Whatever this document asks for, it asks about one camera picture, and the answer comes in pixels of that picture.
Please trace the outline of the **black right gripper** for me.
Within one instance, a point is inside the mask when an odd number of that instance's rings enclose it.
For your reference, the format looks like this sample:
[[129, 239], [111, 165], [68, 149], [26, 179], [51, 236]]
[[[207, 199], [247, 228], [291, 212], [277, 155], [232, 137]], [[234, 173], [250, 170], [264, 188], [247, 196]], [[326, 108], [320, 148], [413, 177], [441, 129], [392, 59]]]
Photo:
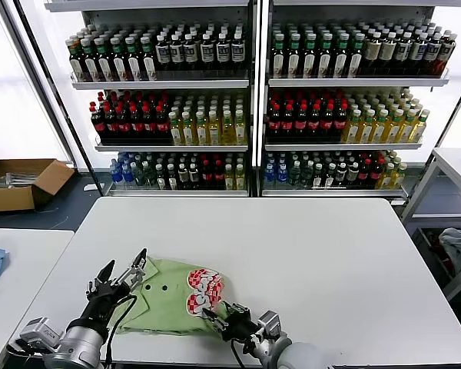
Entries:
[[223, 341], [236, 340], [240, 343], [250, 341], [253, 334], [260, 330], [260, 326], [251, 320], [248, 307], [238, 303], [223, 301], [228, 317], [224, 320], [217, 313], [203, 308], [201, 317], [216, 331], [222, 331]]

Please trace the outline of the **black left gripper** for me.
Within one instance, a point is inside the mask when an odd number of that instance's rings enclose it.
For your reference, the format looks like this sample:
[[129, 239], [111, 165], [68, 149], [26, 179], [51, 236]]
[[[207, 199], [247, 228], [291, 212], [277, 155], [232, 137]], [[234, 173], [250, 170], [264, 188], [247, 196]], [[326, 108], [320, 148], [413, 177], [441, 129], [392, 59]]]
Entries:
[[81, 326], [107, 326], [115, 309], [131, 296], [130, 288], [136, 288], [142, 282], [146, 262], [147, 249], [143, 248], [131, 266], [116, 280], [116, 284], [112, 284], [110, 277], [115, 260], [109, 261], [97, 276], [88, 282], [88, 304], [82, 311], [78, 323]]

